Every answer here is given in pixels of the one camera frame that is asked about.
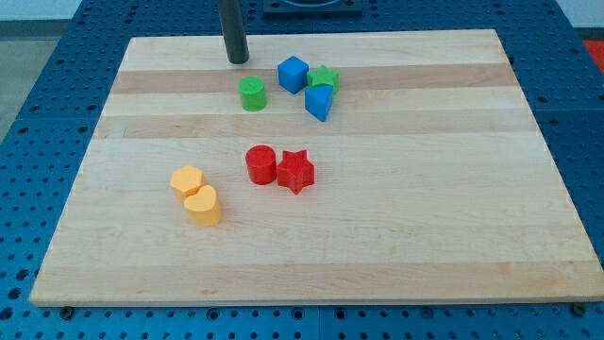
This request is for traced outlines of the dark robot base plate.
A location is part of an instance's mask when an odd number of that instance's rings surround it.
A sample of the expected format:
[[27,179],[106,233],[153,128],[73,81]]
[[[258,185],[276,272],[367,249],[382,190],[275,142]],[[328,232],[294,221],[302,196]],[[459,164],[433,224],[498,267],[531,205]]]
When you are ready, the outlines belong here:
[[361,0],[263,0],[262,15],[268,18],[304,15],[362,15]]

